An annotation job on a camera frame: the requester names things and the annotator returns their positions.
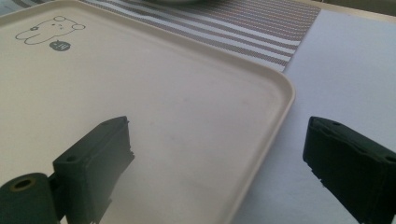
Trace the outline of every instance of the striped placemat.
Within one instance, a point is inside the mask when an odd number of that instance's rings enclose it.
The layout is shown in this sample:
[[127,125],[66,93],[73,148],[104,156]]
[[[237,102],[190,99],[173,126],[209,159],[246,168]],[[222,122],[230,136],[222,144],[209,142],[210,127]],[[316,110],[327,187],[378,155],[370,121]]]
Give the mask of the striped placemat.
[[[12,0],[30,7],[49,0]],[[290,0],[81,0],[283,71],[320,9]]]

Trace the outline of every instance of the bear drawing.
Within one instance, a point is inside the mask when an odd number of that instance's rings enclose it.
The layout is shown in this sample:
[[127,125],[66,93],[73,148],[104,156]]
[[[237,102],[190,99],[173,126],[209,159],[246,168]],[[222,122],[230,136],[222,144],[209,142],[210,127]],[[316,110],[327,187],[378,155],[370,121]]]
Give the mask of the bear drawing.
[[24,40],[27,45],[35,45],[46,42],[55,36],[68,35],[75,30],[85,29],[84,25],[77,24],[65,17],[58,16],[50,21],[43,21],[15,36],[19,40]]

